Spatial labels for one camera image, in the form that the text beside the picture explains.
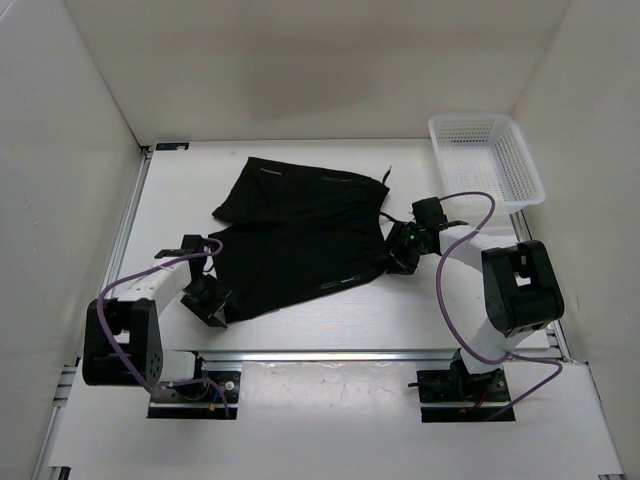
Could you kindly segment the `black shorts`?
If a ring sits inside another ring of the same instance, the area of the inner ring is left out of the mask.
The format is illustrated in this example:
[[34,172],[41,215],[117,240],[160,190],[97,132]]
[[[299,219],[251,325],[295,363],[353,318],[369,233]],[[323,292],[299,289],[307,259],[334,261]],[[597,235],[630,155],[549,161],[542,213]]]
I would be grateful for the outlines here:
[[360,174],[247,160],[213,217],[229,323],[367,284],[384,271],[379,212],[389,193]]

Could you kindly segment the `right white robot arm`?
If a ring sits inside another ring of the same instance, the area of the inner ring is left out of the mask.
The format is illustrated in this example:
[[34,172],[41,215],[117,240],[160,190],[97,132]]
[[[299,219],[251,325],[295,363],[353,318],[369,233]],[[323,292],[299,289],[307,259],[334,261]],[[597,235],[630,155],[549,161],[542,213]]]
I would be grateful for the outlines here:
[[[484,374],[515,356],[514,350],[533,332],[564,314],[564,300],[546,247],[540,241],[501,241],[481,230],[493,216],[490,202],[477,226],[452,221],[442,200],[427,198],[412,205],[412,222],[393,221],[377,263],[389,274],[411,275],[420,257],[436,254],[435,291],[441,315],[460,345],[449,375],[449,387],[460,399],[470,400],[486,384]],[[454,325],[443,294],[443,272],[449,259],[458,260],[482,274],[486,319],[470,341]]]

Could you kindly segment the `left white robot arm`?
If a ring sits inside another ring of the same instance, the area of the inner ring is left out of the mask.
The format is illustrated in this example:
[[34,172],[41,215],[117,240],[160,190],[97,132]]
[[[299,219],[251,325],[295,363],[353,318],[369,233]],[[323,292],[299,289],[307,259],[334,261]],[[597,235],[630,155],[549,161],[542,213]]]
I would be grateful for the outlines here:
[[156,253],[152,266],[113,281],[87,307],[82,376],[91,386],[175,387],[188,400],[206,395],[210,377],[198,355],[166,351],[159,317],[175,299],[209,327],[225,327],[220,312],[232,293],[210,274],[221,253],[214,238],[186,235],[178,249]]

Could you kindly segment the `white plastic basket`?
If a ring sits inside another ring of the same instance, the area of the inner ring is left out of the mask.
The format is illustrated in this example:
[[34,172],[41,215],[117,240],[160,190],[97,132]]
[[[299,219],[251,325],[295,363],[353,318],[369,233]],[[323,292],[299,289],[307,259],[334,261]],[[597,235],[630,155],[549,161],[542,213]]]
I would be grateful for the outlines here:
[[545,200],[529,148],[511,117],[443,114],[431,117],[428,127],[446,193],[488,193],[500,215],[515,214]]

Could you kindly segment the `dark corner label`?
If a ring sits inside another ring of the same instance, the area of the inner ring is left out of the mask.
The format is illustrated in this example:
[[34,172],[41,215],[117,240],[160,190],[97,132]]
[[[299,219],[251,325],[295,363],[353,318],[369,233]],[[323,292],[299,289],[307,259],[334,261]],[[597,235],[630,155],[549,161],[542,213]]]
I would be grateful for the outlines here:
[[188,150],[189,142],[162,142],[155,146],[156,151],[184,151]]

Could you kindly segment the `aluminium frame rail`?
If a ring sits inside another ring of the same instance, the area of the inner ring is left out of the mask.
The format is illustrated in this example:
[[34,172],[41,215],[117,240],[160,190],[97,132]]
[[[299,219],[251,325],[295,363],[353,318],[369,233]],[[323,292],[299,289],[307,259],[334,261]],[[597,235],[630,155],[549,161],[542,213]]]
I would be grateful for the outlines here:
[[448,361],[453,350],[404,351],[190,351],[210,362],[342,362],[342,361]]

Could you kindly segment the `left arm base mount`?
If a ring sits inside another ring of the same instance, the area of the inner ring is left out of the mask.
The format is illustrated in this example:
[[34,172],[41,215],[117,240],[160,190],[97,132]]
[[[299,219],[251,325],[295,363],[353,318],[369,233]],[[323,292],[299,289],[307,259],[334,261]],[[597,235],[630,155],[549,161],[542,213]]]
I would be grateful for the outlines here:
[[242,371],[240,367],[203,363],[197,368],[209,382],[189,385],[164,384],[151,396],[149,419],[235,420],[239,410]]

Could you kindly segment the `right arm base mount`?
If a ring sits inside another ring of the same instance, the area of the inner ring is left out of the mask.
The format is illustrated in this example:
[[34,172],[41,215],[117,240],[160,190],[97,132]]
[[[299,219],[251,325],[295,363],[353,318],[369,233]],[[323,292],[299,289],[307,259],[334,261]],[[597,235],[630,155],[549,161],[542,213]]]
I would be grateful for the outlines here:
[[468,374],[461,362],[448,370],[419,370],[407,385],[416,390],[422,423],[514,422],[508,383],[500,368]]

